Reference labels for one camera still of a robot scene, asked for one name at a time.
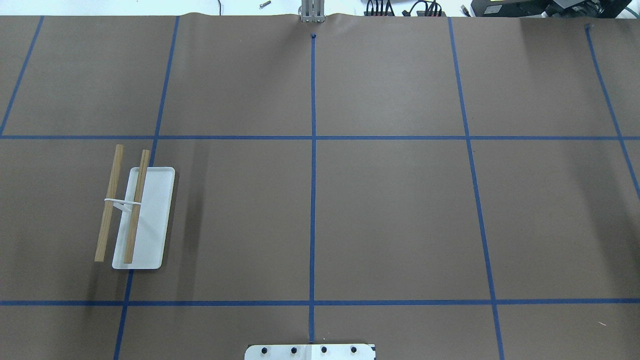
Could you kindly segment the white pedestal column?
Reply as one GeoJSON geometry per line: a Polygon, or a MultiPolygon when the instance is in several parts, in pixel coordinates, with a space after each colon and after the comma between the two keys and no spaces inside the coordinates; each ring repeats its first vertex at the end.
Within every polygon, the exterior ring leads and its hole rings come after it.
{"type": "Polygon", "coordinates": [[[375,360],[374,344],[254,344],[247,347],[245,360],[375,360]]]}

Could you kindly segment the white wooden towel rack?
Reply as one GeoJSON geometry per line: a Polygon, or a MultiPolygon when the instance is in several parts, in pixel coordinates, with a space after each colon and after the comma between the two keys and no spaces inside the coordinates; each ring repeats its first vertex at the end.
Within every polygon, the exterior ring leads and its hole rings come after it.
{"type": "Polygon", "coordinates": [[[112,268],[155,271],[163,263],[176,170],[151,166],[151,152],[144,149],[139,166],[129,171],[125,198],[117,199],[124,151],[124,145],[115,146],[93,260],[105,261],[114,210],[119,210],[112,268]]]}

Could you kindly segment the aluminium frame post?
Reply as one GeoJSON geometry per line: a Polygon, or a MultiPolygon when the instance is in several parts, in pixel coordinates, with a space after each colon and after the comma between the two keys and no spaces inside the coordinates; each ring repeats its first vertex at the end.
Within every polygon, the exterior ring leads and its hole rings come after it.
{"type": "Polygon", "coordinates": [[[324,23],[326,20],[325,1],[302,0],[299,15],[302,23],[324,23]]]}

